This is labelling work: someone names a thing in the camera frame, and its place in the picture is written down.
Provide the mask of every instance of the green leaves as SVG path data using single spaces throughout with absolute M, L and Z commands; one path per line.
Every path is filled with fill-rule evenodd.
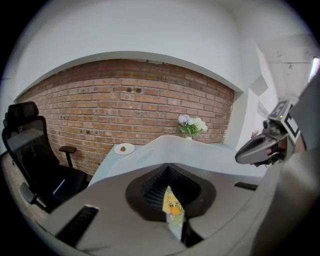
M 202 131 L 202 130 L 199 130 L 195 124 L 189 125 L 186 123 L 184 125 L 179 126 L 179 128 L 183 133 L 187 134 L 189 137 L 196 136 L 200 134 Z

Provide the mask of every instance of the chair armrest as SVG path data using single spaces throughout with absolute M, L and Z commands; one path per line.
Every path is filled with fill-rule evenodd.
M 20 186 L 20 193 L 24 200 L 33 205 L 37 199 L 37 196 L 30 190 L 26 183 L 22 183 Z
M 46 207 L 44 207 L 41 203 L 37 201 L 37 195 L 35 195 L 31 189 L 28 187 L 26 183 L 22 183 L 20 186 L 20 193 L 24 200 L 26 200 L 30 205 L 36 205 L 38 206 L 41 210 L 50 213 Z
M 77 149 L 74 146 L 62 146 L 59 148 L 59 151 L 73 154 L 74 152 L 77 151 Z

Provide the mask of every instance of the black slot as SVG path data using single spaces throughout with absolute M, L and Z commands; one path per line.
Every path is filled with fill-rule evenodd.
M 85 206 L 75 217 L 58 233 L 56 238 L 65 244 L 75 247 L 82 235 L 85 233 L 93 219 L 98 213 L 98 209 Z
M 190 226 L 189 220 L 185 220 L 182 226 L 181 242 L 186 247 L 192 247 L 204 239 L 198 235 Z
M 193 202 L 201 193 L 201 187 L 196 182 L 170 166 L 142 184 L 141 191 L 149 204 L 162 210 L 168 186 L 182 207 Z
M 238 188 L 243 188 L 246 190 L 252 190 L 252 191 L 255 191 L 258 187 L 258 185 L 244 183 L 244 182 L 237 182 L 236 184 L 234 184 L 234 186 Z

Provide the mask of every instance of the hydrangea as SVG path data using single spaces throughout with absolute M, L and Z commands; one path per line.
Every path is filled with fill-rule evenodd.
M 206 123 L 201 120 L 201 118 L 191 118 L 187 114 L 180 115 L 178 117 L 178 121 L 180 123 L 180 130 L 188 134 L 189 137 L 196 136 L 200 134 L 202 131 L 207 131 L 208 127 L 206 126 Z
M 206 126 L 206 123 L 204 121 L 201 120 L 201 118 L 197 117 L 197 118 L 191 118 L 188 121 L 188 125 L 196 125 L 196 127 L 199 130 L 203 130 L 203 131 L 207 131 L 208 127 Z
M 191 120 L 191 119 L 192 118 L 190 116 L 188 116 L 187 114 L 180 115 L 178 117 L 179 124 L 181 124 L 181 125 L 189 123 L 189 120 Z

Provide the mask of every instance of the chair headrest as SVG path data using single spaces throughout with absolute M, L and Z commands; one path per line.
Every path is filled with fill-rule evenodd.
M 13 104 L 8 107 L 3 120 L 4 126 L 20 126 L 39 115 L 37 105 L 33 101 Z

